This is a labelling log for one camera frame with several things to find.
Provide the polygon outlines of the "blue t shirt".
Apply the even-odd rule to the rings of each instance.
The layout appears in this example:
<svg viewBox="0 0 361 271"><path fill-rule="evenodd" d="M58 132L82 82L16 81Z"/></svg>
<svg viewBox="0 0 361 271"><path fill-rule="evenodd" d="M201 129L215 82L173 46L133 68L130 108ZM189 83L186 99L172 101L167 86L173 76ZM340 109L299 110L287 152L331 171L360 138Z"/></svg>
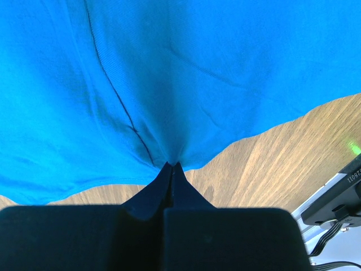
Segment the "blue t shirt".
<svg viewBox="0 0 361 271"><path fill-rule="evenodd" d="M359 1L2 1L1 194L148 184L358 92Z"/></svg>

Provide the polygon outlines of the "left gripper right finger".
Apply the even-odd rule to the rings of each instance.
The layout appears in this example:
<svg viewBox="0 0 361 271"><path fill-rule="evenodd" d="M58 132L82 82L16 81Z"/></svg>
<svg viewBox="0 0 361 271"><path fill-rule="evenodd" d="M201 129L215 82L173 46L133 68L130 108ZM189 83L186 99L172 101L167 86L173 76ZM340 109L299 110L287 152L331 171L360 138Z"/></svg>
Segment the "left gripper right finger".
<svg viewBox="0 0 361 271"><path fill-rule="evenodd" d="M216 208L172 168L164 270L311 270L300 230L278 208Z"/></svg>

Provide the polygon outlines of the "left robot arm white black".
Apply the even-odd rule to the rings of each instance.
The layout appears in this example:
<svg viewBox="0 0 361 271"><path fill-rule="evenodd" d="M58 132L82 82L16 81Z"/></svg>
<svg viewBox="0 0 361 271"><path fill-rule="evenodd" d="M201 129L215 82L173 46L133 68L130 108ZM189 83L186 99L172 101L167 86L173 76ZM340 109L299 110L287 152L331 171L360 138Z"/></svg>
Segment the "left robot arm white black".
<svg viewBox="0 0 361 271"><path fill-rule="evenodd" d="M295 216L216 208L165 164L120 205L13 206L1 211L2 270L329 270L311 257L343 226L360 226L360 158Z"/></svg>

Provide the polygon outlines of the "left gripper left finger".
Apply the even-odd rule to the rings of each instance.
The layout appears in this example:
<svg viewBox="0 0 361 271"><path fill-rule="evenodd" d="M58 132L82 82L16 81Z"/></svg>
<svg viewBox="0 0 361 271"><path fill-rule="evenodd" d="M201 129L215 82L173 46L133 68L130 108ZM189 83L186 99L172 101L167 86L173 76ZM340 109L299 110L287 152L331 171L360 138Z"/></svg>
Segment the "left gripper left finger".
<svg viewBox="0 0 361 271"><path fill-rule="evenodd" d="M2 270L160 270L172 167L120 205L1 211Z"/></svg>

